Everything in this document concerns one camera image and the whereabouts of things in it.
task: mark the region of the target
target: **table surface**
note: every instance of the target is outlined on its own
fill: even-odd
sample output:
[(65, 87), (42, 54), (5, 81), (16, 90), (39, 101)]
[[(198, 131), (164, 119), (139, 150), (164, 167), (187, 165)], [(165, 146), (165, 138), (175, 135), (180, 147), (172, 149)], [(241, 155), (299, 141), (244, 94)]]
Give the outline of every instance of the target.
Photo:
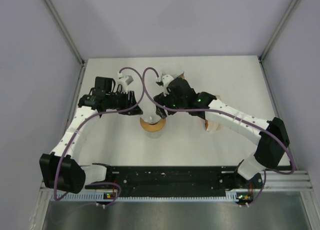
[[(126, 66), (141, 74), (146, 67), (161, 73), (167, 63), (176, 63), (184, 70), (185, 79), (196, 92), (220, 95), (226, 104), (255, 117), (273, 119), (275, 116), (266, 83), (256, 56), (165, 57), (165, 58), (108, 58), (89, 59), (79, 96), (88, 94), (95, 77), (117, 78)], [(138, 101), (142, 84), (130, 70)], [(147, 73), (146, 87), (152, 96), (163, 88), (155, 83), (153, 72)], [(155, 105), (145, 96), (139, 105), (148, 116)], [(243, 136), (220, 126), (206, 132), (204, 121), (187, 113), (169, 116), (159, 133), (145, 132), (140, 116), (106, 114), (89, 134), (79, 157), (80, 164), (92, 162), (109, 165), (145, 166), (235, 166), (257, 148)], [(283, 156), (280, 165), (289, 165)]]

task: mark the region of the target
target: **metal beam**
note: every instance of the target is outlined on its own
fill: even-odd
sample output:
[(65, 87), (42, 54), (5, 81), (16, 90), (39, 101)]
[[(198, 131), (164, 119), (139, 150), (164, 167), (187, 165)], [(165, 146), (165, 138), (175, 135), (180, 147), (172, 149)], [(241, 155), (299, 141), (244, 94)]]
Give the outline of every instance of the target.
[(84, 63), (83, 58), (81, 57), (78, 49), (76, 48), (76, 45), (74, 44), (70, 34), (68, 33), (65, 25), (63, 24), (59, 14), (57, 13), (54, 5), (52, 4), (51, 0), (43, 0), (46, 8), (48, 9), (50, 15), (53, 18), (53, 21), (55, 22), (56, 26), (58, 27), (62, 37), (64, 38), (65, 42), (69, 46), (71, 52), (73, 53), (76, 60), (79, 62), (80, 65)]
[(285, 11), (283, 17), (281, 18), (277, 28), (275, 29), (275, 31), (273, 32), (270, 40), (268, 41), (264, 51), (262, 52), (260, 59), (263, 62), (266, 58), (266, 56), (268, 55), (270, 49), (273, 47), (273, 45), (276, 43), (277, 39), (279, 38), (280, 34), (282, 33), (282, 31), (284, 30), (285, 26), (288, 23), (289, 18), (291, 17), (291, 15), (293, 14), (293, 12), (295, 11), (295, 9), (297, 8), (298, 4), (300, 3), (301, 0), (292, 0), (289, 7), (287, 8), (287, 10)]

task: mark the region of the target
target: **gray wall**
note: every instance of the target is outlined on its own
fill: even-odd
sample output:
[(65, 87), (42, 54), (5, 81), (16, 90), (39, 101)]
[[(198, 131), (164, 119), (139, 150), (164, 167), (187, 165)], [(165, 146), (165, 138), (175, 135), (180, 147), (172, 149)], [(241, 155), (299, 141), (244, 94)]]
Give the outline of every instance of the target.
[(27, 229), (80, 67), (41, 0), (0, 0), (0, 222)]
[(302, 0), (268, 55), (265, 68), (295, 158), (320, 200), (320, 0)]
[(52, 0), (82, 57), (260, 55), (291, 0)]

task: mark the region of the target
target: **robotic arm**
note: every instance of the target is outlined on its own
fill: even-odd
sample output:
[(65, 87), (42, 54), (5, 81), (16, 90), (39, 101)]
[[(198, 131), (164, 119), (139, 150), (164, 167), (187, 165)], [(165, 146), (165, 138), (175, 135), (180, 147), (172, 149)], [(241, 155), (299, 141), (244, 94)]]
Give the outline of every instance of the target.
[[(158, 79), (157, 84), (164, 87), (163, 93), (153, 98), (160, 105), (171, 109), (213, 109), (216, 112), (196, 111), (189, 112), (189, 114), (222, 124), (257, 145), (256, 152), (239, 163), (235, 171), (236, 175), (239, 174), (244, 179), (250, 180), (258, 172), (266, 168), (274, 169), (278, 166), (284, 154), (281, 146), (269, 135), (243, 123), (243, 121), (250, 122), (272, 133), (288, 147), (290, 142), (282, 120), (275, 117), (268, 121), (250, 116), (226, 105), (216, 96), (207, 92), (196, 93), (189, 83), (181, 77), (174, 78), (172, 75), (163, 75)], [(229, 116), (221, 114), (219, 111), (224, 111)], [(176, 112), (169, 110), (166, 112), (157, 106), (156, 113), (163, 119), (167, 117), (167, 114), (172, 115)]]
[[(108, 109), (124, 110), (136, 104), (135, 93), (129, 91), (128, 88), (132, 81), (132, 76), (123, 77), (122, 74), (119, 74), (117, 84), (112, 78), (96, 77), (94, 87), (91, 88), (89, 94), (80, 98), (73, 120), (58, 145), (50, 154), (43, 154), (40, 158), (40, 168), (46, 187), (54, 187), (58, 162), (74, 133), (76, 137), (61, 164), (57, 188), (62, 191), (79, 193), (85, 185), (105, 180), (107, 165), (92, 163), (80, 166), (78, 164), (79, 154), (92, 127), (101, 117), (100, 112)], [(119, 114), (140, 115), (142, 113), (141, 108), (136, 106), (130, 111)], [(78, 126), (87, 118), (92, 119), (77, 131)]]

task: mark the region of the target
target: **purple cable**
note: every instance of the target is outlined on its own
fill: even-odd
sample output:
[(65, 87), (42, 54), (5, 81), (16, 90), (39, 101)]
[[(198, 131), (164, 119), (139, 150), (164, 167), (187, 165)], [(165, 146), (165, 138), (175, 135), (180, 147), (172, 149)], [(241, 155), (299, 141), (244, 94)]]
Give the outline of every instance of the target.
[(275, 136), (273, 135), (272, 133), (266, 131), (265, 129), (251, 123), (251, 122), (248, 122), (248, 121), (245, 121), (245, 120), (242, 120), (241, 118), (239, 117), (236, 117), (236, 116), (233, 116), (232, 114), (230, 113), (227, 113), (225, 111), (221, 111), (221, 110), (215, 110), (215, 109), (172, 109), (172, 108), (168, 108), (168, 107), (165, 107), (165, 106), (162, 106), (160, 105), (158, 102), (156, 102), (151, 96), (150, 94), (148, 93), (147, 89), (146, 89), (146, 84), (145, 84), (145, 77), (146, 77), (146, 73), (148, 70), (153, 70), (156, 74), (157, 77), (159, 77), (159, 74), (158, 72), (152, 68), (152, 67), (148, 67), (146, 68), (144, 71), (143, 71), (143, 75), (142, 75), (142, 86), (143, 86), (143, 91), (145, 92), (146, 96), (158, 107), (164, 109), (164, 110), (167, 110), (167, 111), (173, 111), (173, 112), (197, 112), (197, 111), (209, 111), (209, 112), (215, 112), (215, 113), (219, 113), (219, 114), (222, 114), (222, 115), (225, 115), (227, 117), (230, 117), (232, 119), (235, 119), (237, 121), (241, 121), (243, 122), (244, 124), (246, 125), (249, 125), (259, 131), (262, 131), (263, 133), (267, 134), (268, 136), (270, 136), (272, 139), (274, 139), (281, 147), (282, 149), (285, 151), (285, 153), (288, 155), (289, 159), (290, 159), (290, 162), (291, 162), (291, 171), (290, 172), (282, 172), (282, 171), (278, 171), (278, 170), (275, 170), (275, 169), (270, 169), (276, 173), (279, 173), (279, 174), (283, 174), (283, 175), (291, 175), (295, 172), (296, 170), (296, 164), (295, 164), (295, 161), (294, 161), (294, 158), (291, 154), (291, 152), (286, 148), (286, 146)]
[[(143, 86), (143, 79), (142, 79), (140, 73), (139, 73), (136, 69), (134, 69), (134, 68), (132, 68), (132, 67), (124, 67), (124, 68), (122, 68), (122, 69), (119, 71), (119, 73), (121, 73), (123, 70), (126, 70), (126, 69), (129, 69), (129, 70), (134, 71), (134, 72), (139, 76), (139, 78), (140, 78), (140, 80), (141, 80), (141, 83), (142, 83), (142, 86)], [(90, 121), (92, 118), (94, 118), (94, 117), (96, 117), (96, 116), (101, 116), (101, 115), (104, 115), (104, 114), (111, 114), (111, 113), (122, 113), (122, 112), (126, 112), (126, 111), (129, 111), (129, 110), (132, 110), (133, 108), (135, 108), (135, 107), (142, 101), (142, 98), (143, 98), (143, 97), (144, 97), (144, 91), (142, 91), (141, 97), (140, 97), (140, 99), (138, 100), (138, 102), (135, 103), (133, 106), (131, 106), (131, 107), (127, 108), (127, 109), (124, 109), (124, 110), (119, 110), (119, 111), (104, 111), (104, 112), (98, 112), (98, 113), (93, 114), (92, 116), (88, 117), (86, 120), (84, 120), (84, 121), (78, 126), (78, 128), (77, 128), (76, 131), (75, 131), (75, 133), (72, 135), (70, 141), (69, 141), (68, 144), (66, 145), (66, 147), (65, 147), (65, 149), (64, 149), (64, 151), (63, 151), (63, 153), (62, 153), (62, 155), (61, 155), (61, 157), (60, 157), (58, 166), (57, 166), (57, 168), (56, 168), (55, 178), (54, 178), (54, 186), (53, 186), (53, 191), (54, 191), (54, 192), (53, 192), (53, 197), (54, 197), (54, 199), (55, 199), (56, 201), (60, 201), (62, 198), (64, 198), (64, 196), (66, 196), (66, 195), (68, 194), (68, 192), (66, 192), (66, 193), (64, 193), (61, 197), (58, 198), (57, 192), (56, 192), (56, 191), (57, 191), (57, 187), (58, 187), (58, 186), (57, 186), (57, 185), (58, 185), (58, 177), (59, 177), (59, 173), (60, 173), (60, 168), (61, 168), (62, 161), (63, 161), (63, 159), (64, 159), (64, 157), (65, 157), (65, 155), (66, 155), (69, 147), (71, 146), (72, 141), (73, 141), (74, 138), (76, 137), (77, 132), (78, 132), (88, 121)]]
[[(113, 183), (113, 182), (95, 182), (95, 183), (91, 183), (90, 186), (96, 186), (96, 185), (113, 185), (113, 186), (116, 186), (118, 189), (119, 189), (119, 192), (117, 193), (116, 197), (111, 201), (109, 202), (108, 204), (106, 204), (105, 206), (108, 207), (108, 206), (111, 206), (112, 204), (114, 204), (114, 202), (118, 199), (118, 197), (121, 195), (121, 187), (116, 184), (116, 183)], [(79, 209), (85, 207), (85, 206), (89, 206), (89, 205), (96, 205), (96, 203), (93, 203), (93, 202), (89, 202), (89, 203), (86, 203), (86, 204), (83, 204), (83, 205), (80, 205), (78, 207), (76, 207), (75, 209), (73, 209), (72, 211), (68, 212), (63, 218), (59, 219), (58, 221), (55, 221), (53, 219), (53, 216), (52, 216), (52, 211), (51, 209), (49, 209), (49, 215), (50, 215), (50, 220), (53, 224), (57, 225), (59, 223), (61, 223), (63, 220), (65, 220), (67, 217), (69, 217), (71, 214), (73, 214), (74, 212), (78, 211)]]

